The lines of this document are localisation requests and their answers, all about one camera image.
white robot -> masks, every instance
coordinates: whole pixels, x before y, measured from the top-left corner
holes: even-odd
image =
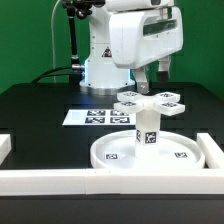
[[[73,1],[77,16],[90,19],[90,56],[81,90],[111,95],[134,88],[149,92],[145,66],[159,60],[169,73],[169,55],[183,45],[181,12],[170,0]]]

black cable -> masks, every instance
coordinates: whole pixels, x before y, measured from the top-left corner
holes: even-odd
[[[66,69],[72,69],[72,67],[71,66],[64,66],[64,67],[51,69],[49,71],[44,72],[42,75],[38,76],[37,78],[35,78],[32,81],[32,83],[38,83],[40,79],[45,78],[45,77],[49,77],[48,76],[49,74],[54,73],[54,72],[58,72],[58,71],[62,71],[62,70],[66,70]]]

small white block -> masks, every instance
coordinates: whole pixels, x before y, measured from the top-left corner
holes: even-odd
[[[156,97],[163,102],[178,102],[180,100],[179,94],[170,92],[156,94]]]
[[[139,94],[139,93],[135,93],[132,91],[127,91],[127,92],[122,92],[122,93],[118,93],[117,94],[117,99],[119,101],[124,101],[124,102],[134,102],[136,100],[142,99],[144,98],[143,95]]]
[[[11,140],[10,135],[3,134],[0,135],[0,164],[4,161],[6,156],[11,151]]]
[[[123,112],[125,114],[133,114],[142,111],[143,105],[139,105],[133,102],[121,102],[121,103],[115,103],[114,109]]]
[[[185,111],[185,105],[173,102],[160,102],[155,104],[155,110],[161,114],[172,116]]]

green wall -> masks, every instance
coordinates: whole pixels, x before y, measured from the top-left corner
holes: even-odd
[[[55,3],[0,2],[0,92],[52,68],[50,20]],[[201,83],[224,99],[224,1],[176,0],[176,4],[183,12],[184,48],[172,57],[171,81]],[[88,21],[78,22],[77,31],[83,61],[88,55]],[[57,66],[69,65],[68,24],[62,7],[57,10],[55,32]]]

white border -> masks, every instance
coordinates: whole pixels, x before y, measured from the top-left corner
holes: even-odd
[[[0,196],[224,194],[224,154],[222,150],[208,134],[198,134],[197,143],[202,147],[206,162],[211,165],[210,168],[190,170],[4,170],[0,171]]]

